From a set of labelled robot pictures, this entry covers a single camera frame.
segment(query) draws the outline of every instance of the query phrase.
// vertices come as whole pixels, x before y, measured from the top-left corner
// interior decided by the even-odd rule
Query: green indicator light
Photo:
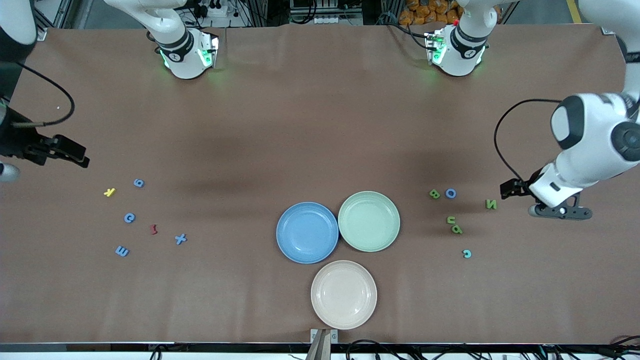
[[[162,60],[164,60],[164,66],[169,67],[169,63],[166,62],[166,58],[164,57],[164,53],[162,51],[160,52],[160,56],[162,56]]]
[[[198,52],[198,55],[200,55],[200,59],[202,60],[202,64],[205,66],[211,66],[211,54],[209,54],[207,51],[205,50],[200,50]]]

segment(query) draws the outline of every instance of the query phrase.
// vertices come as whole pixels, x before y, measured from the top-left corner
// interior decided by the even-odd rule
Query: green plate
[[[377,192],[359,192],[340,207],[338,228],[344,240],[354,248],[374,252],[394,242],[400,231],[396,205]]]

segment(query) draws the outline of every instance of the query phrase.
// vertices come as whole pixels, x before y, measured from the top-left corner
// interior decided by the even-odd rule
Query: metal frame
[[[40,23],[43,28],[64,28],[73,2],[74,0],[62,0],[56,12],[56,18],[53,21],[36,8],[36,22]]]

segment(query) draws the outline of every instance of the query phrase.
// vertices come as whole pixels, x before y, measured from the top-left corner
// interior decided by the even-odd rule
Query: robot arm
[[[104,0],[140,22],[160,48],[164,66],[181,79],[193,79],[214,65],[218,38],[187,29],[173,10],[186,0]]]
[[[489,34],[498,22],[495,5],[511,0],[458,0],[465,9],[460,23],[435,32],[438,40],[427,40],[427,57],[431,63],[453,76],[470,74],[482,61]]]
[[[591,218],[591,210],[578,204],[580,192],[640,163],[640,1],[580,0],[580,9],[627,45],[625,87],[622,93],[575,94],[563,100],[551,116],[560,154],[530,180],[500,186],[503,199],[532,195],[538,204],[529,213],[537,217]]]
[[[3,0],[0,4],[0,61],[21,61],[36,44],[33,4],[28,0]]]
[[[0,2],[0,61],[23,61],[36,43],[33,3],[28,0]],[[26,159],[44,165],[47,158],[59,158],[86,168],[89,159],[84,147],[62,135],[53,138],[38,134],[34,123],[15,110],[0,104],[0,155]],[[0,162],[0,181],[14,181],[18,168]]]

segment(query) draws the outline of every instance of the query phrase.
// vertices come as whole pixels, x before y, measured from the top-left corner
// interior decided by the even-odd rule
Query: brown paper surface
[[[323,327],[311,282],[339,259],[378,287],[371,319],[341,341],[608,343],[640,332],[637,169],[583,193],[586,222],[532,218],[530,198],[484,207],[511,178],[493,149],[498,118],[530,97],[621,90],[613,37],[497,26],[484,62],[453,78],[382,26],[211,31],[223,35],[218,69],[191,81],[163,67],[143,30],[52,29],[37,45],[28,64],[77,103],[40,132],[85,145],[91,164],[9,160],[22,179],[1,185],[0,341],[308,341]],[[68,104],[23,73],[12,107],[43,121]],[[526,104],[500,130],[525,177],[559,152],[553,110]],[[433,200],[434,188],[458,196]],[[314,265],[280,252],[285,209],[316,201],[337,214],[361,190],[398,207],[389,248],[341,240]]]

